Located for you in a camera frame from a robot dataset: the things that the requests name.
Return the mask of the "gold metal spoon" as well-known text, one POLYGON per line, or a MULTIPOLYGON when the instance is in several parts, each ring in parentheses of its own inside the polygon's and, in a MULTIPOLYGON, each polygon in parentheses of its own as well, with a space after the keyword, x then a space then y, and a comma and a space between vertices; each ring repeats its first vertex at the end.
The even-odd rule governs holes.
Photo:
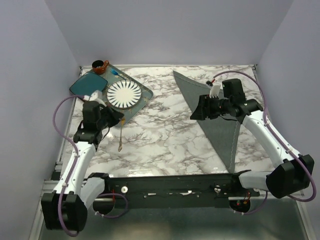
POLYGON ((125 124, 125 118, 121 119, 120 122, 120 134, 119 134, 119 145, 118 145, 118 152, 122 151, 122 134, 123 134, 123 126, 125 124))

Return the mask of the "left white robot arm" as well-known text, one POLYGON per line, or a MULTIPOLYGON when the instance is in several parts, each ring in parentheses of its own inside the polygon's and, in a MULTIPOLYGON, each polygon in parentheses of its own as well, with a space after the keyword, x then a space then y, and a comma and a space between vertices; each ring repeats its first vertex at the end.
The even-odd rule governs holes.
POLYGON ((67 167, 53 188, 44 193, 41 208, 45 226, 49 230, 63 230, 70 237, 76 237, 87 222, 88 209, 97 197, 107 197, 111 185, 101 174, 83 183, 88 165, 95 156, 103 139, 102 131, 117 125, 124 114, 97 101, 86 101, 82 107, 83 120, 70 139, 73 151, 67 167))

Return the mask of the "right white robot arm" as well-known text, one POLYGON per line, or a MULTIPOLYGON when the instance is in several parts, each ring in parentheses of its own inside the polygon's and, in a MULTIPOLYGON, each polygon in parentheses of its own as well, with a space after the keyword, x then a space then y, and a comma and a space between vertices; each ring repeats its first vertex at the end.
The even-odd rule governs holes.
POLYGON ((249 130, 261 144, 273 171, 244 171, 230 183, 230 191, 241 196, 248 189, 270 192, 280 199, 313 186, 314 160, 302 155, 277 131, 255 99, 247 99, 240 79, 213 84, 209 94, 200 95, 191 120, 204 121, 230 115, 249 130))

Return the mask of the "grey cloth napkin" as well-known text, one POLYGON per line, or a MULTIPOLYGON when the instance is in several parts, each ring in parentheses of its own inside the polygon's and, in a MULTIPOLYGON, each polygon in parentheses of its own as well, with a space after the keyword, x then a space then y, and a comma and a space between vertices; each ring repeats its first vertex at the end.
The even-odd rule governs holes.
MULTIPOLYGON (((173 72, 173 76, 190 110, 194 112, 198 106, 199 97, 208 94, 210 92, 209 87, 176 71, 173 72)), ((206 119, 199 121, 198 124, 227 171, 234 173, 240 124, 236 121, 227 121, 222 118, 206 119)))

